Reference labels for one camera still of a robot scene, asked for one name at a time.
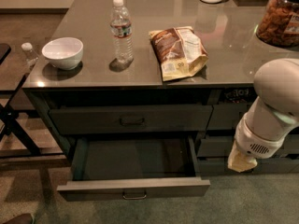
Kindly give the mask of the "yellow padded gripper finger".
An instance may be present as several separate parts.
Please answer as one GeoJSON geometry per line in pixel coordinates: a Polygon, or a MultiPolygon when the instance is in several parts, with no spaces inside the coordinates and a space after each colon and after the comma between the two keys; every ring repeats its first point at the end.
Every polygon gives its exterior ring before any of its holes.
{"type": "Polygon", "coordinates": [[[238,149],[236,143],[233,143],[233,147],[227,161],[229,169],[242,173],[255,168],[257,164],[258,162],[254,157],[243,154],[238,149]]]}

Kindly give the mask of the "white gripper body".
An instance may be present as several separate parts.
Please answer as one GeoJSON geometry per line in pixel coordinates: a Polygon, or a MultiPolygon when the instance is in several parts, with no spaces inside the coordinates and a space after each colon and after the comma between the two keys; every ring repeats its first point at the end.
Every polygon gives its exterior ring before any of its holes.
{"type": "Polygon", "coordinates": [[[267,140],[252,132],[242,119],[236,127],[235,144],[245,155],[257,159],[268,159],[281,148],[286,135],[284,133],[281,138],[275,141],[267,140]]]}

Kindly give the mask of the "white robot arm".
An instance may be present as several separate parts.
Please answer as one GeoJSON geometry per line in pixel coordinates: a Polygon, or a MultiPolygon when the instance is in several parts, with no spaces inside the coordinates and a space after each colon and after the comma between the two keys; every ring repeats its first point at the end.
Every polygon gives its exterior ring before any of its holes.
{"type": "Polygon", "coordinates": [[[227,165],[245,172],[258,159],[272,157],[299,126],[299,60],[276,59],[262,65],[253,81],[257,98],[238,122],[227,165]]]}

